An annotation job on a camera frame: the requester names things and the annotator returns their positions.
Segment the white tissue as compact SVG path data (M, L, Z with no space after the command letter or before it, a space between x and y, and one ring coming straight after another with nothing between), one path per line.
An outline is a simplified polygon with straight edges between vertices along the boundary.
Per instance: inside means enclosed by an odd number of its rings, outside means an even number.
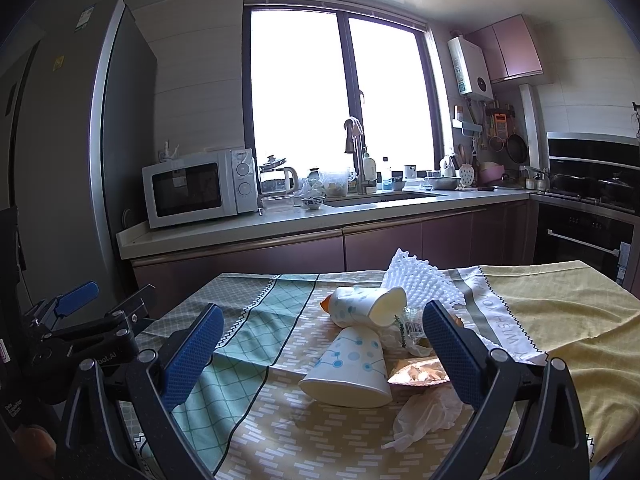
M393 439L383 444L382 449L405 452L430 432L452 428L462 408L463 402L450 384L412 396L393 422Z

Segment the orange snack wrapper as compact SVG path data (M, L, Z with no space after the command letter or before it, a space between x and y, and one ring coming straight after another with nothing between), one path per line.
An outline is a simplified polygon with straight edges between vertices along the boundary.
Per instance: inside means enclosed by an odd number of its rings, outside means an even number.
M446 384L449 376L437 356L427 356L398 361L387 382L403 387L431 387Z

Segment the white foam fruit net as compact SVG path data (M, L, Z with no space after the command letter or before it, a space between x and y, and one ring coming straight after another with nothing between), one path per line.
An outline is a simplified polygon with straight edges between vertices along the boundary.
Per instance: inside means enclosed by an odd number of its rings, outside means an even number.
M405 315L418 314L432 300L447 310L465 305L465 299L452 279L427 260L398 248L385 271L382 288L401 288L406 294Z

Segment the crushed paper cup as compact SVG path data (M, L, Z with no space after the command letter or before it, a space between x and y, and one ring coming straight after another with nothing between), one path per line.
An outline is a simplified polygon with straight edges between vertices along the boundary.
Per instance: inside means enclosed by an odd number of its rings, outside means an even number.
M407 305L401 287L339 287L321 302L321 309L341 328L366 326L382 330L400 318Z

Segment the paper cup blue dots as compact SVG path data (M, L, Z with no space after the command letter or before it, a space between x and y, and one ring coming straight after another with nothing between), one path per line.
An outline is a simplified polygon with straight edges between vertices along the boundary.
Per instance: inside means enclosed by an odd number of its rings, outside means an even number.
M380 408L393 400L380 338L366 326L341 330L298 385L314 400L342 408Z

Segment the green clear plastic wrapper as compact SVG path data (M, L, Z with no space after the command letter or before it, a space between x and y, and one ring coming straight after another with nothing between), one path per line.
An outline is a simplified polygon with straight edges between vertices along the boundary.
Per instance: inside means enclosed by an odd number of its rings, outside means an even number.
M380 338L385 350L402 350L415 358L426 358L434 354L422 326L409 320L404 314L395 315L394 322L382 329Z

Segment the kitchen counter with cabinets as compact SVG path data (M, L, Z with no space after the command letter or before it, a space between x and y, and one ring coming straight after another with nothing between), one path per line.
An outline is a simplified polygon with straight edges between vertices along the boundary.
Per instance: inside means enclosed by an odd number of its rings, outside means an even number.
M538 205L526 192L448 192L317 211L291 207L166 230L118 234L162 315L221 273L384 270L399 249L439 269L533 260Z

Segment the kitchen faucet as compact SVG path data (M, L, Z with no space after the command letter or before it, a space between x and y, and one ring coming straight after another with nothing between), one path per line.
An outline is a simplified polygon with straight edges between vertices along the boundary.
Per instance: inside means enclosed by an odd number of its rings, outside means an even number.
M364 132L360 120L349 116L344 122L346 131L345 153L354 156L354 168L357 176L357 192L367 194L367 179L363 168Z

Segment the black built-in oven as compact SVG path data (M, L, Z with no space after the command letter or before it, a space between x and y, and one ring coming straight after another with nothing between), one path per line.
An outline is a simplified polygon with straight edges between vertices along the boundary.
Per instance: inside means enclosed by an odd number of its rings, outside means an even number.
M639 140L549 132L534 261L580 260L632 289L639 269Z

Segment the white microwave oven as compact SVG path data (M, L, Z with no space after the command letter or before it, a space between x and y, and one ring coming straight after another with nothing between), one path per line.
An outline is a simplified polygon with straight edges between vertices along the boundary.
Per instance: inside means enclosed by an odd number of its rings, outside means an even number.
M258 211L253 152L232 148L190 154L142 169L151 229Z

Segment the pink bowl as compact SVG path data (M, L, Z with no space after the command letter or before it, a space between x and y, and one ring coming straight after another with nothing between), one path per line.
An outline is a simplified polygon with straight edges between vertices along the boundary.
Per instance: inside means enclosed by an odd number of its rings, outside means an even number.
M491 182L497 182L506 174L506 168L496 162L482 162L480 164L480 173L477 181L480 185L486 185Z

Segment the glass kettle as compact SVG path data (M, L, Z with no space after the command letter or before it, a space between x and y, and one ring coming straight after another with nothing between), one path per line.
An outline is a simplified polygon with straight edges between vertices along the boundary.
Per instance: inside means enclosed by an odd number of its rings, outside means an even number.
M259 191L262 196L291 195L299 189L299 180L294 168L286 164L285 158L269 155L259 166Z

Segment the white soap bottle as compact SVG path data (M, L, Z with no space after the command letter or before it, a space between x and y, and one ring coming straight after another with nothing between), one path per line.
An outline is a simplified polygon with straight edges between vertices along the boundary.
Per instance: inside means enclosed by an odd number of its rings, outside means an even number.
M362 156L362 174L368 192L370 188L375 190L378 185L378 172L376 171L376 162L368 152Z

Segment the grey refrigerator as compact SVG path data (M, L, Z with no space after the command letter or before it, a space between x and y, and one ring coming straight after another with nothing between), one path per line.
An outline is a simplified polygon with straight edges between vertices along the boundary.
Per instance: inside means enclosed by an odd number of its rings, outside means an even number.
M23 309L95 282L63 318L100 318L137 287L117 234L146 217L157 60L124 0L66 18L1 77L1 203L17 211Z

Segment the pink wall cabinet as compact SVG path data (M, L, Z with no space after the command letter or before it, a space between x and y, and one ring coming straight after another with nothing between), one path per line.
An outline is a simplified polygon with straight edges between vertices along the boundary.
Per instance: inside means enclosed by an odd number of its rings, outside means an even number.
M535 36L522 14L477 29L464 38L483 51L491 82L544 73Z

